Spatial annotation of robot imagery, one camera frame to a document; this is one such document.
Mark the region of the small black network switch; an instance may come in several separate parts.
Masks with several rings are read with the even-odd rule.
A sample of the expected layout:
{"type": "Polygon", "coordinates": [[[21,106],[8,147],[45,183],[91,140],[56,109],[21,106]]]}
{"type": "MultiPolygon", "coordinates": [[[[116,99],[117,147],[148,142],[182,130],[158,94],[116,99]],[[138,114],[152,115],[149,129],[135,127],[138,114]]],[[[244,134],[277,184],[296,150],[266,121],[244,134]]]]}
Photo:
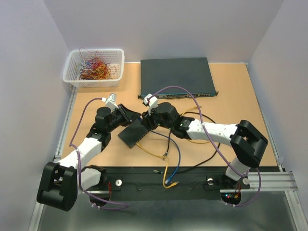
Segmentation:
{"type": "Polygon", "coordinates": [[[118,134],[120,140],[130,149],[149,133],[149,130],[141,122],[142,119],[138,118],[118,134]]]}

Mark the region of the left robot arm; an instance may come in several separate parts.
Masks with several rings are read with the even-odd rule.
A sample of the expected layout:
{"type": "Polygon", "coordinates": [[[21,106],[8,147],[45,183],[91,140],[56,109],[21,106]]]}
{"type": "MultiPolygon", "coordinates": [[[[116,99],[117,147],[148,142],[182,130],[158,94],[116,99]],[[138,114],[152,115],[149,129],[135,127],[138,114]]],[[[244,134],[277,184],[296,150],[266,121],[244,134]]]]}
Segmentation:
{"type": "Polygon", "coordinates": [[[116,109],[101,107],[95,122],[79,146],[56,163],[48,162],[42,172],[37,202],[63,211],[69,211],[77,196],[91,187],[101,190],[111,188],[104,167],[86,164],[101,153],[111,140],[111,132],[119,126],[126,127],[141,116],[120,104],[116,109]]]}

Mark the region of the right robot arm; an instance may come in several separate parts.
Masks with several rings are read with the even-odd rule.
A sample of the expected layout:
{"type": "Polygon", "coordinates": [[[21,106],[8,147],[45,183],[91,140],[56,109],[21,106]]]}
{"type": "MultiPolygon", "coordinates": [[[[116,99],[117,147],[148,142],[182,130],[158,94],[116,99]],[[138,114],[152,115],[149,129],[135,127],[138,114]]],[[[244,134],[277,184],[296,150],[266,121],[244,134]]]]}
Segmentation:
{"type": "Polygon", "coordinates": [[[141,124],[148,130],[167,128],[180,139],[206,140],[230,146],[236,157],[221,176],[222,184],[232,188],[251,168],[258,168],[268,145],[267,138],[247,120],[238,124],[201,122],[182,116],[170,103],[160,103],[154,109],[142,113],[141,124]]]}

